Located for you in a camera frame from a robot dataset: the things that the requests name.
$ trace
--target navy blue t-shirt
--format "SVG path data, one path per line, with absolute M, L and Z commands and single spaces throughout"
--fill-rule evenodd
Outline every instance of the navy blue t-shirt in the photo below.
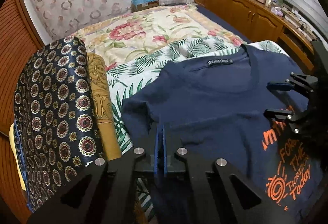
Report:
M 288 56 L 248 45 L 229 56 L 168 62 L 153 83 L 123 100 L 122 119 L 132 141 L 148 134 L 152 121 L 170 123 L 187 149 L 225 158 L 299 220 L 322 179 L 320 161 L 284 123 L 263 116 L 267 108 L 306 109 L 308 100 L 295 91 L 266 88 L 291 72 L 301 73 Z M 156 209 L 165 199 L 154 201 Z

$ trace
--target black fabric with circular medallions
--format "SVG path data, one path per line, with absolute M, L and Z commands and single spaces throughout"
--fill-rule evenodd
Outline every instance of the black fabric with circular medallions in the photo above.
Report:
M 32 55 L 19 77 L 15 142 L 32 211 L 104 157 L 87 75 L 84 44 L 68 36 Z

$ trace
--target neck label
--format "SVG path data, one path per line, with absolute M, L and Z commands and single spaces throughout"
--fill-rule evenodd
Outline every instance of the neck label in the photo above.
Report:
M 215 59 L 207 62 L 207 65 L 209 67 L 214 65 L 229 65 L 229 64 L 233 64 L 232 59 Z

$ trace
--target floral blanket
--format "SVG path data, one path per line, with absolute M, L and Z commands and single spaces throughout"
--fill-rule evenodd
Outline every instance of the floral blanket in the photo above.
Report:
M 272 41 L 251 43 L 250 45 L 258 49 L 287 55 L 280 46 Z M 122 153 L 124 154 L 132 147 L 130 137 L 121 120 L 122 100 L 124 98 L 134 95 L 153 82 L 168 61 L 180 62 L 200 56 L 230 55 L 238 52 L 239 48 L 219 36 L 185 38 L 172 42 L 151 54 L 108 70 L 107 79 L 112 101 L 115 132 Z M 148 222 L 151 224 L 157 223 L 146 181 L 138 179 L 137 196 Z
M 82 28 L 73 35 L 85 43 L 87 52 L 102 56 L 109 69 L 151 55 L 184 38 L 219 35 L 234 46 L 244 43 L 239 36 L 199 13 L 194 4 L 154 7 L 121 15 Z

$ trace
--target silver screw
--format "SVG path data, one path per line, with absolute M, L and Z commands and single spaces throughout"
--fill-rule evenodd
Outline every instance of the silver screw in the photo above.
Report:
M 185 148 L 183 148 L 183 147 L 181 147 L 181 148 L 179 148 L 179 149 L 177 150 L 177 152 L 178 152 L 178 154 L 180 154 L 180 155 L 185 155 L 186 153 L 188 153 L 188 150 L 185 149 Z
M 216 160 L 216 163 L 220 166 L 220 167 L 224 167 L 227 164 L 227 160 L 225 160 L 224 158 L 219 158 Z
M 141 155 L 145 150 L 142 147 L 136 147 L 133 152 L 137 155 Z
M 97 158 L 97 159 L 95 160 L 95 164 L 96 164 L 97 166 L 102 166 L 104 163 L 105 163 L 105 160 L 104 160 L 103 158 Z

